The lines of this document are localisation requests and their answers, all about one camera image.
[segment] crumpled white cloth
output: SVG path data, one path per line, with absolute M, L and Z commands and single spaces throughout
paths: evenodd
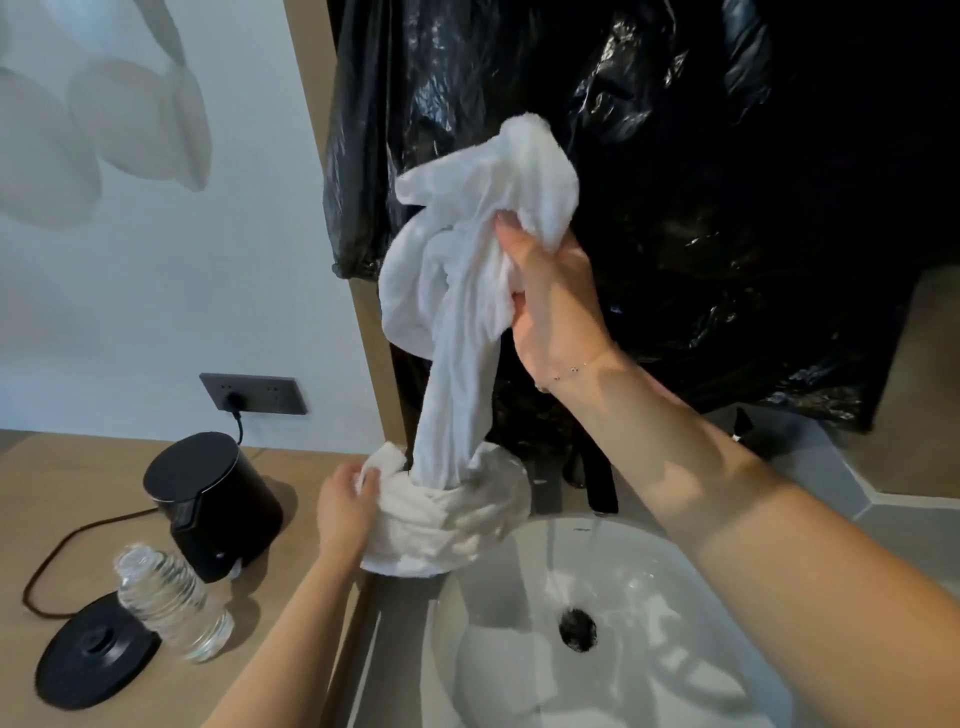
M 484 443 L 500 335 L 513 321 L 512 294 L 523 290 L 492 218 L 515 211 L 555 251 L 578 197 L 573 165 L 535 114 L 508 119 L 489 141 L 396 179 L 396 198 L 424 209 L 384 258 L 383 331 L 433 366 L 410 472 L 389 443 L 365 466 L 381 471 L 381 513 L 364 569 L 400 576 L 458 569 L 528 518 L 522 464 Z

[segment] electrical outlet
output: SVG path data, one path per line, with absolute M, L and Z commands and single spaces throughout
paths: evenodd
M 200 375 L 206 392 L 217 409 L 229 412 L 227 395 L 243 395 L 244 412 L 271 412 L 277 415 L 305 415 L 306 404 L 297 381 L 288 376 Z

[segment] wooden table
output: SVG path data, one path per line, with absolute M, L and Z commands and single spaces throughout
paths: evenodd
M 69 531 L 88 522 L 149 508 L 142 476 L 168 443 L 0 430 L 0 726 L 3 728 L 193 728 L 263 641 L 317 553 L 316 502 L 320 486 L 347 456 L 244 448 L 274 490 L 285 526 L 269 552 L 232 583 L 211 585 L 228 603 L 236 627 L 225 651 L 190 665 L 165 645 L 133 682 L 114 697 L 67 713 L 34 693 L 34 670 L 63 622 L 35 617 L 20 605 L 24 585 Z M 50 612 L 74 612 L 116 589 L 113 559 L 142 542 L 173 548 L 168 522 L 152 514 L 77 536 L 36 585 L 34 600 Z M 350 595 L 341 651 L 349 652 L 372 590 L 358 578 Z M 338 658 L 331 694 L 343 678 Z M 324 722 L 335 707 L 329 701 Z

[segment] person's left arm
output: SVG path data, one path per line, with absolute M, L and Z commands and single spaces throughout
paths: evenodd
M 320 555 L 267 639 L 204 723 L 204 728 L 316 726 L 347 609 L 351 577 L 377 513 L 379 473 L 360 493 L 357 463 L 341 465 L 320 491 Z

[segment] sink drain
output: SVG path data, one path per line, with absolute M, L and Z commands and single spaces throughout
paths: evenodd
M 587 652 L 597 644 L 597 624 L 582 609 L 568 609 L 560 617 L 560 639 L 574 652 Z

